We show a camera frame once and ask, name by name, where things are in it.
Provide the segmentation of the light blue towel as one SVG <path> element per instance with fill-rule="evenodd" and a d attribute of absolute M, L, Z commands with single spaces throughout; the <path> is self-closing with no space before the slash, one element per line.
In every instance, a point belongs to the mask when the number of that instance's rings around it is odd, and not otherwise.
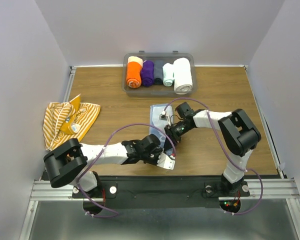
<path fill-rule="evenodd" d="M 160 115 L 162 114 L 163 110 L 166 107 L 165 104 L 154 104 L 150 106 L 150 113 L 149 113 L 149 124 L 152 126 L 157 127 L 161 131 L 165 131 L 164 127 L 168 124 L 168 117 L 170 118 L 170 122 L 173 123 L 172 115 L 173 115 L 173 108 L 172 106 L 168 106 L 166 111 L 166 118 L 161 119 Z M 166 136 L 162 134 L 159 130 L 150 127 L 149 134 L 154 134 L 160 140 L 160 146 L 164 148 L 166 142 Z"/>

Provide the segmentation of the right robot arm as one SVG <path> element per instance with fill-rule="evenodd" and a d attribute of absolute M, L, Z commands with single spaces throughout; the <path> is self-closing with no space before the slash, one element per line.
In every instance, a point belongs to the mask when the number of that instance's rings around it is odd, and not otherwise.
<path fill-rule="evenodd" d="M 181 136 L 194 128 L 210 128 L 221 131 L 225 145 L 219 135 L 216 138 L 228 162 L 221 175 L 220 189 L 225 195 L 232 195 L 243 182 L 247 162 L 262 137 L 252 120 L 243 109 L 232 112 L 214 112 L 207 109 L 193 110 L 187 102 L 175 108 L 180 121 L 164 127 L 167 136 L 164 149 L 171 150 L 181 141 Z"/>

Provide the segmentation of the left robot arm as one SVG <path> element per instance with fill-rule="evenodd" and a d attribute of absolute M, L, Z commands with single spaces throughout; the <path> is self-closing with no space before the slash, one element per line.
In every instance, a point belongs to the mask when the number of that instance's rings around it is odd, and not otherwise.
<path fill-rule="evenodd" d="M 101 183 L 88 167 L 130 165 L 143 161 L 163 168 L 168 156 L 160 144 L 153 134 L 142 140 L 125 140 L 107 146 L 80 143 L 71 138 L 49 152 L 43 161 L 52 188 L 79 184 L 90 197 L 96 197 L 101 193 Z"/>

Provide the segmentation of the clear plastic bin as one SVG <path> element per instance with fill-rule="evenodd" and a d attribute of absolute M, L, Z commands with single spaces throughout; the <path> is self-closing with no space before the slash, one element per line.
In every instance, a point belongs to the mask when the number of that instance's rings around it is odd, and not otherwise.
<path fill-rule="evenodd" d="M 194 94 L 198 89 L 198 83 L 196 78 L 196 70 L 194 58 L 189 53 L 181 53 L 178 51 L 173 52 L 144 52 L 139 51 L 137 53 L 128 53 L 124 56 L 123 59 L 123 71 L 122 71 L 122 81 L 121 88 L 122 90 L 130 97 L 181 97 L 182 94 L 177 94 L 174 91 L 174 86 L 164 86 L 162 85 L 152 85 L 149 87 L 140 86 L 139 88 L 131 88 L 126 83 L 127 76 L 127 64 L 128 58 L 131 56 L 139 57 L 142 60 L 146 61 L 157 61 L 162 60 L 164 63 L 172 64 L 175 60 L 179 58 L 186 58 L 190 64 L 190 71 L 192 77 L 192 89 L 187 91 L 184 96 L 188 97 L 191 94 Z"/>

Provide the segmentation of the white rolled towel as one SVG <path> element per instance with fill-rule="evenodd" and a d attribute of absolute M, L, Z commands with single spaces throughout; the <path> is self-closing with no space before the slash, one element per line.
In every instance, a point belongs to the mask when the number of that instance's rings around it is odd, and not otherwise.
<path fill-rule="evenodd" d="M 190 61 L 185 58 L 178 58 L 173 62 L 174 92 L 178 95 L 185 95 L 193 88 L 193 79 Z"/>

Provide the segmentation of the mint rolled towel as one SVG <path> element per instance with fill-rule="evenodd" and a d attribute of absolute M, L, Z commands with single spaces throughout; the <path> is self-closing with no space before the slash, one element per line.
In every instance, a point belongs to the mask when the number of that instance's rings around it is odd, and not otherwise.
<path fill-rule="evenodd" d="M 166 63 L 162 67 L 163 71 L 163 85 L 165 87 L 171 87 L 174 83 L 174 65 Z"/>

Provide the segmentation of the orange rolled towel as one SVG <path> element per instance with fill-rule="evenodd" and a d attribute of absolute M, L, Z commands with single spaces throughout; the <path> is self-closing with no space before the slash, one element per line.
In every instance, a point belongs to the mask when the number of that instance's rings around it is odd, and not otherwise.
<path fill-rule="evenodd" d="M 126 65 L 126 84 L 136 89 L 142 84 L 140 72 L 143 68 L 143 60 L 137 56 L 129 56 Z"/>

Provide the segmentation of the purple rolled towel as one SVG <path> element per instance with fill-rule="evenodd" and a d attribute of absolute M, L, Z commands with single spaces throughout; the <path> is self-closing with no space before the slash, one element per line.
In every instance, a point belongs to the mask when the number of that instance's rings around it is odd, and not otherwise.
<path fill-rule="evenodd" d="M 140 72 L 141 83 L 144 87 L 150 87 L 154 84 L 154 62 L 146 60 Z"/>

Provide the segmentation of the dark grey rolled towel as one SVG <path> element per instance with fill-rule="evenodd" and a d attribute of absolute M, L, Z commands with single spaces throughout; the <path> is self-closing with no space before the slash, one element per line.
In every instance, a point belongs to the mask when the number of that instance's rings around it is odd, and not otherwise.
<path fill-rule="evenodd" d="M 153 69 L 153 79 L 155 85 L 162 85 L 163 84 L 163 60 L 156 60 L 154 62 L 154 69 Z"/>

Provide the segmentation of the yellow striped towel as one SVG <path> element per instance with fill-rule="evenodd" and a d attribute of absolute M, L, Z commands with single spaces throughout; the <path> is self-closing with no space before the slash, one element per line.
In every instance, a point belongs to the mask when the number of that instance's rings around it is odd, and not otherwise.
<path fill-rule="evenodd" d="M 53 151 L 73 138 L 81 141 L 100 111 L 100 105 L 82 102 L 80 94 L 67 102 L 51 102 L 45 110 L 43 119 L 45 149 Z"/>

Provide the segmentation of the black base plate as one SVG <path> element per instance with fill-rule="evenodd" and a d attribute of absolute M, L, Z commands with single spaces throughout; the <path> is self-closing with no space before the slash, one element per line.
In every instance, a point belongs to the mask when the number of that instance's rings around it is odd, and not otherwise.
<path fill-rule="evenodd" d="M 220 200 L 250 196 L 243 180 L 226 189 L 221 176 L 101 176 L 105 198 L 95 201 L 111 209 L 219 208 Z"/>

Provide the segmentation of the aluminium frame rail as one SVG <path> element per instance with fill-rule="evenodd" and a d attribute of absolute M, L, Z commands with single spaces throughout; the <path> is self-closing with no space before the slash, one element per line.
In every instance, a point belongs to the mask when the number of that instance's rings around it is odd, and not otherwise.
<path fill-rule="evenodd" d="M 242 210 L 232 216 L 220 207 L 117 209 L 114 218 L 84 214 L 84 200 L 73 198 L 71 186 L 51 188 L 43 177 L 35 181 L 20 238 L 22 240 L 298 240 L 300 215 L 296 182 L 277 170 L 274 148 L 265 120 L 259 115 L 243 67 L 197 67 L 197 91 L 190 105 L 205 103 L 213 111 L 244 109 L 262 134 L 248 166 L 262 176 L 246 176 L 250 195 L 241 198 Z M 173 171 L 152 165 L 98 165 L 100 176 L 221 176 L 224 156 L 210 129 L 198 128 L 183 136 Z"/>

